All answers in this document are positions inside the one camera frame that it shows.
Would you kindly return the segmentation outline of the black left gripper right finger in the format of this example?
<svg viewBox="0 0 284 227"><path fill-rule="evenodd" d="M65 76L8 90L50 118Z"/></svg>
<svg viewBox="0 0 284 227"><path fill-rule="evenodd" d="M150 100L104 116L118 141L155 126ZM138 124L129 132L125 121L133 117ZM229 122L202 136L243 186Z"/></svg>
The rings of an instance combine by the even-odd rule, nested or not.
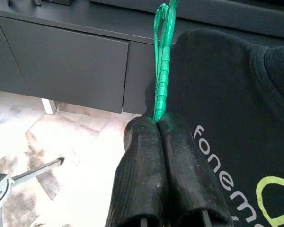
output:
<svg viewBox="0 0 284 227"><path fill-rule="evenodd" d="M158 122L169 184L172 227L231 227L233 221L214 173L185 119L166 113Z"/></svg>

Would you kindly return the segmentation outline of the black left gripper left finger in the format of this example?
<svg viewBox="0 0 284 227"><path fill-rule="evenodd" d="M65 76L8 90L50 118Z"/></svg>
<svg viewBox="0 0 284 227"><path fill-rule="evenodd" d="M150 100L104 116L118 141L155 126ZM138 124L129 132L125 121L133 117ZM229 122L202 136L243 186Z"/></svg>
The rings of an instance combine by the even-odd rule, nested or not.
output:
<svg viewBox="0 0 284 227"><path fill-rule="evenodd" d="M149 117L130 120L124 131L124 155L114 176L107 227L161 227L167 208L167 171L162 139Z"/></svg>

